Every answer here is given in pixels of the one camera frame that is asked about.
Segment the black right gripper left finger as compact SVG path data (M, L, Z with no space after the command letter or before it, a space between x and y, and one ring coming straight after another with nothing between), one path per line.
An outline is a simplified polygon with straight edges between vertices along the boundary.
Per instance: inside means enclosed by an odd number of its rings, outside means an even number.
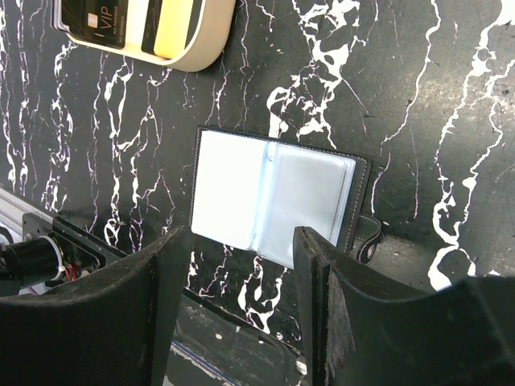
M177 227L45 294L2 298L2 384L162 384L190 241Z

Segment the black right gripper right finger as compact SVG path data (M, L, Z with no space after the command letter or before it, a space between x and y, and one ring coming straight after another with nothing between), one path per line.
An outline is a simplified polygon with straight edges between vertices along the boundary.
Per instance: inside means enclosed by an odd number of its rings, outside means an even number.
M511 385L514 280L468 277L427 294L338 251L293 236L311 385Z

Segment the black blue card holder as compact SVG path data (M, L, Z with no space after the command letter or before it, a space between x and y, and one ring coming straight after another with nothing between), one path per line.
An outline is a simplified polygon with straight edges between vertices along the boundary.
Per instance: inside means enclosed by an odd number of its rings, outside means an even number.
M200 127L196 134L193 233L293 268L298 226L368 264L381 222L362 210L370 158Z

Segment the stack of credit cards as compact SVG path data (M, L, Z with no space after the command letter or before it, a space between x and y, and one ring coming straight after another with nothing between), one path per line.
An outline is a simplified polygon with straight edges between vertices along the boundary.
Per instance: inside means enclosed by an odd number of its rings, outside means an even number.
M126 45L127 0L54 0L52 26L87 43Z

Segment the beige oval plastic tray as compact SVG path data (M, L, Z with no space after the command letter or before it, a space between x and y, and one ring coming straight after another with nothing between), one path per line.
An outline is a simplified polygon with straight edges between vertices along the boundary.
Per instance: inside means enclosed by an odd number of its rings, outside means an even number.
M149 1L128 2L124 48L87 43L64 33L79 45L183 72L198 72L209 67L223 51L236 4L234 1L163 1L151 55L141 49Z

